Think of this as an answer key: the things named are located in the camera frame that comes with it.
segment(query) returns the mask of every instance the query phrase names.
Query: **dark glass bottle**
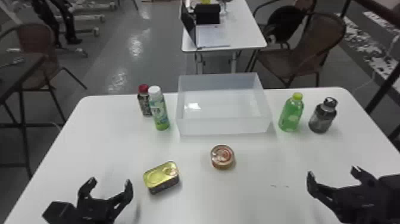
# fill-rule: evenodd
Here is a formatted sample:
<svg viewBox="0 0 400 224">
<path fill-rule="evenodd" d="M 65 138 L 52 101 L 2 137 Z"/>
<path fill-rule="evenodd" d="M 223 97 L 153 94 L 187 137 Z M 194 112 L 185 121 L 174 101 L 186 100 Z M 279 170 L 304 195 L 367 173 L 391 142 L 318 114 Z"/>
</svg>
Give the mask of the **dark glass bottle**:
<svg viewBox="0 0 400 224">
<path fill-rule="evenodd" d="M 314 114 L 308 122 L 308 126 L 313 132 L 325 133 L 329 129 L 338 113 L 335 109 L 337 104 L 337 100 L 327 97 L 322 104 L 317 105 Z"/>
<path fill-rule="evenodd" d="M 144 116 L 151 116 L 151 110 L 149 105 L 149 86 L 146 84 L 141 84 L 139 86 L 139 94 L 137 95 L 137 100 L 139 100 L 140 109 Z"/>
</svg>

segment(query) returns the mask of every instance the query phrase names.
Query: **white desk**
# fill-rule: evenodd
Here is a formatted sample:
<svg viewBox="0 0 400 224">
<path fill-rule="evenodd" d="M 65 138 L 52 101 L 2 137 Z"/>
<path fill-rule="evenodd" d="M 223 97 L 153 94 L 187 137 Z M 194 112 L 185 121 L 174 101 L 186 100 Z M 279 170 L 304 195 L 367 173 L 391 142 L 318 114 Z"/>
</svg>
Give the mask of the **white desk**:
<svg viewBox="0 0 400 224">
<path fill-rule="evenodd" d="M 277 125 L 284 101 L 304 94 L 298 133 Z M 358 184 L 349 174 L 358 165 L 378 176 L 400 173 L 400 155 L 363 108 L 342 88 L 266 90 L 273 120 L 267 133 L 180 138 L 174 117 L 176 94 L 166 94 L 171 128 L 157 131 L 141 115 L 135 95 L 86 97 L 73 111 L 5 224 L 46 223 L 42 212 L 51 201 L 76 202 L 77 190 L 95 176 L 94 197 L 123 190 L 125 179 L 135 196 L 116 220 L 122 223 L 339 224 L 334 214 L 308 195 L 307 171 L 331 186 Z M 326 96 L 339 101 L 329 131 L 307 126 L 316 104 Z M 210 150 L 227 144 L 236 166 L 213 168 Z M 181 184 L 150 195 L 144 171 L 173 160 Z"/>
<path fill-rule="evenodd" d="M 227 14 L 221 14 L 221 22 L 225 25 L 226 36 L 229 37 L 230 46 L 197 50 L 187 31 L 183 29 L 182 51 L 195 54 L 196 72 L 198 74 L 203 73 L 203 52 L 231 51 L 231 72 L 235 73 L 238 50 L 260 49 L 267 46 L 246 0 L 232 0 L 232 2 L 227 3 L 227 11 Z"/>
</svg>

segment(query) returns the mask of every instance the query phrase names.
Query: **gray floor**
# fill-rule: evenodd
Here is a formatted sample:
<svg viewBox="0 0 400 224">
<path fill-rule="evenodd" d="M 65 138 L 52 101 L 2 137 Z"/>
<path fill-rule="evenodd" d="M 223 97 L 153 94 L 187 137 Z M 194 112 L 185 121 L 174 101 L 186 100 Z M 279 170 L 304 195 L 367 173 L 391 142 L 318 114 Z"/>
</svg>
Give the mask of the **gray floor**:
<svg viewBox="0 0 400 224">
<path fill-rule="evenodd" d="M 248 4 L 251 9 L 254 9 L 262 2 L 264 1 L 251 0 Z M 290 2 L 290 0 L 282 0 L 260 11 L 258 20 L 265 21 L 275 8 Z M 82 58 L 76 54 L 60 55 L 61 64 L 68 67 L 89 88 L 87 91 L 83 90 L 64 73 L 53 80 L 57 88 L 57 97 L 65 114 L 69 115 L 79 100 L 87 95 L 135 94 L 140 83 L 160 85 L 164 92 L 175 92 L 177 78 L 183 74 L 194 73 L 193 55 L 185 55 L 180 50 L 182 25 L 178 20 L 179 1 L 138 3 L 139 12 L 133 7 L 131 0 L 124 0 L 122 9 L 106 13 L 105 24 L 77 24 L 78 28 L 95 24 L 100 27 L 101 35 L 98 38 L 90 34 L 80 35 L 84 41 L 80 47 L 87 50 L 90 54 L 89 58 Z M 340 11 L 342 5 L 343 1 L 320 0 L 317 10 L 336 13 Z M 361 14 L 363 11 L 366 10 L 357 4 L 352 4 L 348 17 L 362 29 L 368 30 L 383 45 L 388 46 L 391 41 L 390 35 L 380 31 L 379 27 L 372 26 L 370 24 L 372 22 Z M 18 16 L 23 21 L 38 21 L 29 10 L 20 14 Z M 293 37 L 292 45 L 295 45 L 298 38 L 299 33 Z M 2 41 L 0 49 L 12 46 L 13 41 L 15 40 Z M 397 44 L 393 53 L 399 55 L 399 52 Z M 239 71 L 244 70 L 249 55 L 250 52 L 244 52 L 241 56 Z M 345 52 L 341 47 L 333 49 L 324 66 L 321 86 L 341 86 L 353 91 L 357 86 L 368 82 L 370 80 L 368 70 L 356 64 L 354 58 L 357 58 L 357 54 Z M 227 60 L 226 55 L 209 55 L 206 58 L 205 71 L 207 73 L 228 72 Z M 265 88 L 283 87 L 259 64 L 256 65 L 255 71 L 258 72 Z M 313 77 L 301 77 L 294 81 L 292 87 L 310 87 L 313 84 Z M 372 83 L 358 90 L 354 96 L 361 105 L 365 106 L 377 89 L 378 86 Z M 8 103 L 13 111 L 17 112 L 15 95 L 8 100 Z M 57 122 L 60 120 L 48 94 L 26 94 L 26 104 L 28 121 Z M 372 114 L 372 118 L 384 133 L 390 133 L 396 123 L 400 122 L 396 117 L 399 113 L 400 108 L 386 97 Z M 7 120 L 8 117 L 0 108 L 0 121 Z M 38 167 L 57 134 L 58 129 L 55 127 L 29 129 L 29 144 L 34 169 Z M 0 130 L 0 147 L 0 163 L 22 159 L 21 138 L 17 130 Z M 24 169 L 0 169 L 0 221 L 5 220 L 27 183 Z"/>
</svg>

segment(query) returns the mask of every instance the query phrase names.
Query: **round can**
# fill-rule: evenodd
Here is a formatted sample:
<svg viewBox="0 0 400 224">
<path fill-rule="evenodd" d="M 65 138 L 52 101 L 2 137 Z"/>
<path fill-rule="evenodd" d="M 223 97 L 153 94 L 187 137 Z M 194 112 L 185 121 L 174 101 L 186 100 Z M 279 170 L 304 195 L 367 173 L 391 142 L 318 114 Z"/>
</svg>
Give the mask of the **round can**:
<svg viewBox="0 0 400 224">
<path fill-rule="evenodd" d="M 235 162 L 235 154 L 227 145 L 217 145 L 211 150 L 212 165 L 220 170 L 228 169 Z"/>
</svg>

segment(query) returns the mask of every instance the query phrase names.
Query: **clear plastic container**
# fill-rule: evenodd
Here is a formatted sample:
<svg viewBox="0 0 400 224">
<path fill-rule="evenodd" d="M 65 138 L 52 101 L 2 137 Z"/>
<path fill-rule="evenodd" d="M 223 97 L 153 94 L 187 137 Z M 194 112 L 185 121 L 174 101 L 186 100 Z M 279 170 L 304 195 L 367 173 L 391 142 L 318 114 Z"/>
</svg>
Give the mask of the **clear plastic container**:
<svg viewBox="0 0 400 224">
<path fill-rule="evenodd" d="M 176 122 L 181 135 L 260 133 L 271 111 L 256 73 L 180 76 Z"/>
</svg>

